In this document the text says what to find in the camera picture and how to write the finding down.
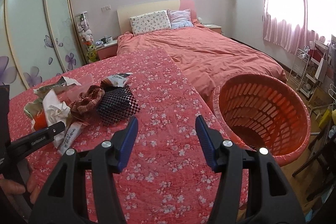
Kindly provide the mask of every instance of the headboard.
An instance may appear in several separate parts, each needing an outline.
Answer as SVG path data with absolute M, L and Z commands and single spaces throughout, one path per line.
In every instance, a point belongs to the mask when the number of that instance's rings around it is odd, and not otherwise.
M 132 6 L 120 7 L 117 9 L 119 26 L 121 34 L 132 32 L 132 27 L 129 18 L 143 15 L 146 13 L 161 11 L 161 10 L 191 10 L 191 19 L 196 19 L 195 3 L 193 0 L 166 0 L 158 2 L 150 2 Z

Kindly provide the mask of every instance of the human hand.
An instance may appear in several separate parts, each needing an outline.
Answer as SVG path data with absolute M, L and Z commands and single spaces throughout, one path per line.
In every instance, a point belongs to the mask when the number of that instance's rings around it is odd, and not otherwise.
M 40 189 L 37 185 L 35 180 L 35 176 L 33 174 L 34 168 L 31 164 L 28 164 L 29 168 L 29 179 L 27 181 L 27 190 L 31 194 L 30 195 L 30 202 L 34 204 L 37 200 L 37 197 L 40 193 Z M 23 185 L 8 179 L 0 179 L 0 187 L 2 188 L 3 192 L 7 197 L 12 195 L 20 195 L 23 194 L 26 189 Z

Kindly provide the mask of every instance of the screw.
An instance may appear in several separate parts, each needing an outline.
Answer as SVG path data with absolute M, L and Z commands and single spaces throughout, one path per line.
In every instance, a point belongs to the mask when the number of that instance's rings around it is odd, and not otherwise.
M 112 145 L 112 143 L 110 141 L 104 141 L 102 142 L 101 146 L 104 148 L 108 148 Z
M 223 141 L 223 145 L 226 147 L 231 147 L 233 145 L 233 143 L 230 140 L 225 140 Z
M 265 148 L 265 147 L 259 148 L 259 152 L 260 152 L 261 154 L 263 154 L 263 155 L 267 155 L 267 154 L 268 154 L 268 150 L 267 150 L 267 148 Z
M 66 153 L 68 156 L 71 156 L 71 155 L 73 155 L 73 154 L 75 153 L 75 150 L 72 149 L 72 148 L 70 148 L 70 149 L 68 149 L 65 153 Z

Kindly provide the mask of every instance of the pink curtain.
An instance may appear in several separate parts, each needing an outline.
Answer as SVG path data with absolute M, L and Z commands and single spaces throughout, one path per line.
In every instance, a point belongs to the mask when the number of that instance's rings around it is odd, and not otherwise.
M 311 40 L 330 43 L 336 0 L 264 0 L 263 38 L 295 53 Z

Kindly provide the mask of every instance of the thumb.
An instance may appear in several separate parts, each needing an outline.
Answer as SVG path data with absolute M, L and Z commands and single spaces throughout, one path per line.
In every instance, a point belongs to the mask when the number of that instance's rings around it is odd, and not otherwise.
M 26 191 L 23 185 L 7 179 L 0 180 L 0 186 L 5 195 L 19 195 Z

